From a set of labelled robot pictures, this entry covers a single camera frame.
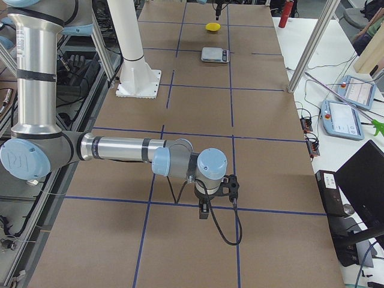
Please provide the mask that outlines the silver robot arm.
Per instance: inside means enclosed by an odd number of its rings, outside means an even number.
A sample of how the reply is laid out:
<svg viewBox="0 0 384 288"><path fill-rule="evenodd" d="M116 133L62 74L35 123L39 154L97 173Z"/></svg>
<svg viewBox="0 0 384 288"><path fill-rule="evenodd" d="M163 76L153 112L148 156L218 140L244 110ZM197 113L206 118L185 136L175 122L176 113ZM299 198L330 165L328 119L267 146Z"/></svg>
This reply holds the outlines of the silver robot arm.
<svg viewBox="0 0 384 288"><path fill-rule="evenodd" d="M227 158L215 148L193 151L185 139L101 137L63 131L56 124L57 37L93 32L91 1L8 1L16 26L18 121L1 146L1 162L13 176L42 178L67 164L91 159L150 163L157 175L194 183L200 218L229 187Z"/></svg>

